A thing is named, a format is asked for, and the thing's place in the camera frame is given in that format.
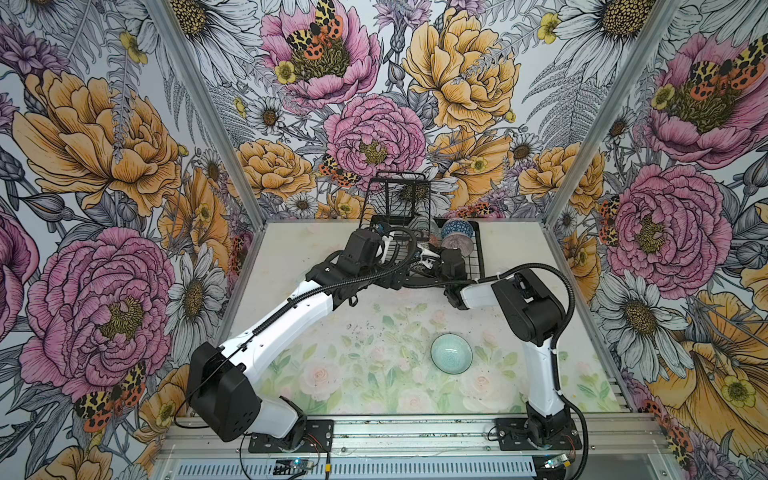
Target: table surface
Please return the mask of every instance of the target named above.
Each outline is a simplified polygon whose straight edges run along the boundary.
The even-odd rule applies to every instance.
[[[480,223],[485,274],[526,262],[555,265],[538,223]],[[230,335],[243,332],[286,299],[309,269],[344,248],[357,222],[270,223]],[[560,280],[537,271],[560,301]],[[438,370],[429,353],[443,333],[472,346],[472,366],[459,375]],[[560,341],[561,384],[584,412],[620,406],[581,317]],[[451,308],[440,289],[400,291],[371,286],[285,349],[257,385],[260,396],[285,396],[322,414],[520,413],[528,376],[522,342],[498,307]]]

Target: wire dish rack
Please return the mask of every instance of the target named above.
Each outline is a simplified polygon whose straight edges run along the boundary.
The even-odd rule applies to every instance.
[[[416,172],[380,171],[371,179],[362,211],[368,206],[376,212],[367,221],[360,218],[359,226],[371,227],[385,224],[391,227],[407,227],[413,230],[419,245],[426,244],[436,246],[439,242],[440,229],[448,219],[432,216],[432,192],[431,181],[424,174]],[[485,276],[485,265],[482,259],[482,242],[480,241],[480,225],[468,220],[475,231],[472,237],[474,248],[472,253],[464,256],[466,272],[469,278],[481,278]],[[404,233],[395,233],[395,239],[402,243],[402,248],[397,250],[397,260],[402,260],[406,255],[405,243],[408,236]],[[412,269],[419,272],[416,266]]]

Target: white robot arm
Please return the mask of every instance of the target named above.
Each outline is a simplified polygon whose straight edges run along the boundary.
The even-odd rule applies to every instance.
[[[396,230],[411,235],[409,252],[400,263],[393,263],[394,259],[385,261],[392,232]],[[414,263],[421,263],[432,275],[409,276]],[[572,289],[551,266],[530,264],[550,270],[566,282],[566,312],[526,266],[471,281],[466,278],[464,265],[458,250],[418,248],[412,233],[405,229],[357,230],[345,250],[314,266],[290,298],[259,322],[218,348],[209,343],[198,347],[190,361],[187,399],[224,441],[247,433],[263,433],[289,451],[298,446],[306,417],[289,400],[261,399],[253,390],[280,352],[345,301],[355,306],[358,291],[372,283],[394,290],[403,286],[443,286],[449,302],[461,310],[500,306],[515,335],[526,342],[525,360],[531,383],[527,405],[529,438],[536,445],[545,445],[570,422],[551,345],[556,344],[572,315]]]

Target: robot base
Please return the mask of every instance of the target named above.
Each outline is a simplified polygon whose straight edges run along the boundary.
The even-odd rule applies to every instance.
[[[306,431],[304,436],[313,436],[319,442],[318,449],[321,453],[330,452],[333,445],[333,420],[306,420]],[[283,451],[279,446],[279,442],[263,433],[253,433],[250,437],[250,443],[248,444],[248,453],[288,453]],[[316,454],[317,450],[310,443],[313,443],[307,439],[304,439],[299,447],[291,453],[313,453]]]
[[[513,419],[496,419],[496,431],[498,434],[498,447],[502,452],[512,451],[541,451],[547,452],[548,450],[576,450],[581,449],[581,438],[576,431],[576,424],[573,419],[568,419],[565,428],[561,430],[561,433],[554,435],[549,442],[551,447],[549,449],[543,449],[537,447],[528,440],[528,419],[526,418],[513,418]]]

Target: blue bowl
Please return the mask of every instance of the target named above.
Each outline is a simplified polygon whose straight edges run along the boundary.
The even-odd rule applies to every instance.
[[[456,232],[463,233],[469,238],[472,238],[475,235],[475,229],[472,228],[472,224],[462,218],[452,218],[445,222],[442,225],[442,231],[440,233],[443,238],[446,238],[451,233]]]
[[[446,333],[432,342],[432,361],[443,372],[458,375],[472,364],[472,348],[462,337]]]

